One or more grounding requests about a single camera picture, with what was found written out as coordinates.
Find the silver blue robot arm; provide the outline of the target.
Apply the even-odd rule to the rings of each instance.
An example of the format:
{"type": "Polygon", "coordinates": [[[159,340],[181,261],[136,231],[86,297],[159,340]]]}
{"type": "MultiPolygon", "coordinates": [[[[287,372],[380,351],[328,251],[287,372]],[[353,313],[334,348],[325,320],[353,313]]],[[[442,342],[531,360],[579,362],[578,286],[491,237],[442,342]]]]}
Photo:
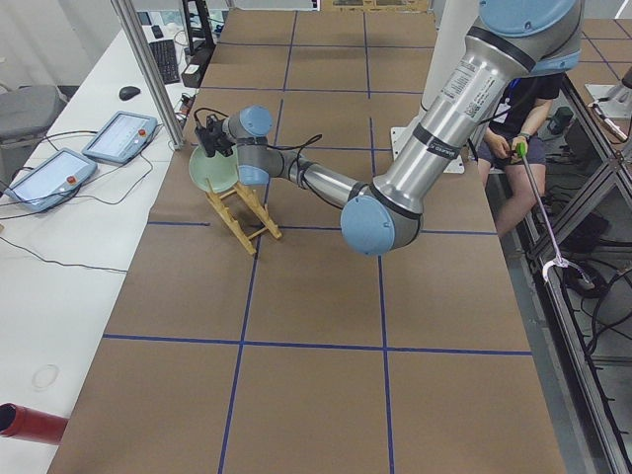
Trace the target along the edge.
{"type": "Polygon", "coordinates": [[[274,149],[269,111],[251,106],[228,118],[198,122],[207,157],[236,155],[244,184],[283,178],[342,210],[347,244],[383,255],[413,242],[423,225],[423,199],[467,139],[489,120],[513,79],[544,76],[579,61],[581,1],[482,1],[464,35],[465,52],[427,112],[414,118],[388,171],[366,184],[302,156],[299,147],[274,149]]]}

